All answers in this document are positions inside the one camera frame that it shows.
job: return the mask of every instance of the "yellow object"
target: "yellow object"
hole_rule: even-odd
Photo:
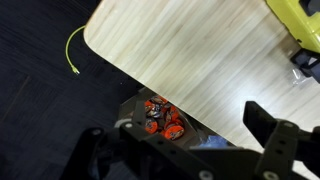
[[[72,39],[72,37],[77,33],[79,32],[81,29],[84,29],[85,26],[81,26],[79,27],[78,29],[76,29],[68,38],[68,41],[67,41],[67,44],[66,44],[66,49],[65,49],[65,53],[66,53],[66,58],[68,60],[68,63],[70,64],[71,66],[71,69],[72,71],[75,73],[75,74],[80,74],[79,70],[72,64],[71,60],[70,60],[70,57],[69,57],[69,44],[70,44],[70,41]]]
[[[300,0],[267,0],[267,4],[304,49],[320,53],[320,12],[308,16]]]

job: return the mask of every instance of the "orange object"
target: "orange object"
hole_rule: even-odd
[[[160,104],[154,104],[149,100],[149,101],[146,101],[144,105],[145,105],[145,112],[147,116],[154,117],[154,118],[162,117],[162,113],[161,113],[162,109]]]
[[[167,122],[161,134],[170,140],[178,139],[184,134],[183,122],[178,118]]]
[[[146,119],[145,130],[150,134],[154,134],[158,130],[158,122],[151,118]]]
[[[184,128],[177,124],[171,124],[164,132],[164,137],[170,140],[176,140],[184,134]]]
[[[158,103],[158,104],[161,104],[161,105],[165,105],[168,103],[168,100],[166,100],[165,98],[157,95],[157,96],[153,96],[151,98],[151,101],[153,101],[154,103]]]

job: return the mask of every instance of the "red object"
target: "red object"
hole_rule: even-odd
[[[177,124],[171,124],[164,132],[164,137],[170,140],[176,140],[184,134],[184,128]]]
[[[151,118],[146,119],[145,130],[150,134],[154,134],[158,130],[158,122]]]
[[[146,120],[145,129],[150,134],[156,133],[161,128],[163,128],[163,130],[160,134],[162,134],[166,139],[175,140],[184,134],[184,124],[179,119],[178,109],[163,97],[154,96],[150,100],[146,101],[145,111],[147,117],[149,117]],[[153,118],[163,118],[165,121],[164,127],[159,127],[158,121]]]
[[[167,104],[169,102],[168,100],[166,100],[165,98],[163,98],[163,97],[161,97],[159,95],[153,96],[151,98],[151,101],[154,102],[154,103],[157,103],[157,104],[161,104],[161,105],[165,105],[165,104]]]
[[[161,134],[170,140],[178,139],[184,134],[183,122],[178,118],[167,122]]]

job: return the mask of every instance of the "light wood surface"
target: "light wood surface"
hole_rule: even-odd
[[[299,46],[262,0],[104,0],[89,47],[232,143],[262,151],[242,123],[245,101],[311,131],[319,85],[293,85]],[[301,165],[295,170],[315,179]]]

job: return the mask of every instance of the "yellow machine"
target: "yellow machine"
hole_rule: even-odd
[[[320,0],[267,0],[267,4],[302,47],[291,61],[320,83]]]
[[[320,53],[320,10],[317,1],[267,0],[268,5],[304,49]]]

